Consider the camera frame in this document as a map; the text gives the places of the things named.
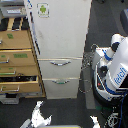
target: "white paper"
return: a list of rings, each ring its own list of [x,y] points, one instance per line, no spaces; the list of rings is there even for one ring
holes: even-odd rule
[[[14,10],[7,10],[9,14],[20,14],[21,10],[20,9],[14,9]]]

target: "open drawer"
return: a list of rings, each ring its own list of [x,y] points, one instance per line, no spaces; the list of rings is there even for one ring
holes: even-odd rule
[[[28,31],[2,31],[0,32],[0,49],[31,48]]]
[[[35,65],[31,49],[0,50],[0,66]]]
[[[36,65],[30,66],[0,66],[0,77],[13,77],[13,76],[34,76],[38,75]]]
[[[3,79],[0,78],[0,81],[3,81],[0,82],[0,93],[26,93],[40,91],[39,79],[37,76],[23,77],[20,77],[19,79],[16,79],[16,77],[4,77]]]

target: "wooden cabinet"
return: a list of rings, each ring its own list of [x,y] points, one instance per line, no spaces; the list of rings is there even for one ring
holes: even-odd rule
[[[12,31],[13,21],[10,18],[8,29],[0,31],[0,94],[45,97],[30,31]]]

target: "drawer handle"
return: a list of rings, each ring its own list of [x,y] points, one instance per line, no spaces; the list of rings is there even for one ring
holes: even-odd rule
[[[2,44],[2,40],[0,40],[0,44]]]
[[[17,90],[6,90],[6,91],[3,91],[3,88],[4,88],[4,86],[1,87],[1,92],[4,92],[4,93],[5,93],[5,92],[6,92],[6,93],[7,93],[7,92],[19,92],[19,89],[20,89],[19,86],[18,86]]]
[[[0,64],[9,63],[9,59],[7,61],[1,61]]]
[[[64,63],[62,63],[62,64],[58,64],[58,63],[56,63],[56,62],[54,62],[54,61],[51,61],[50,63],[51,63],[51,64],[54,64],[54,65],[56,65],[56,66],[64,66],[64,65],[66,65],[66,64],[71,63],[71,61],[67,61],[67,62],[64,62]]]
[[[14,72],[8,72],[8,73],[0,73],[0,75],[15,75],[16,71]]]
[[[65,80],[65,81],[61,81],[61,80],[53,80],[52,82],[56,83],[56,84],[66,84],[68,82],[70,82],[69,80]]]

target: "blue label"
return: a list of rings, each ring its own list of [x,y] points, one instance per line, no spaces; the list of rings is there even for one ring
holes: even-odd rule
[[[117,74],[117,77],[114,78],[114,81],[119,85],[124,79],[126,74],[126,70],[124,68],[120,68],[120,72]]]

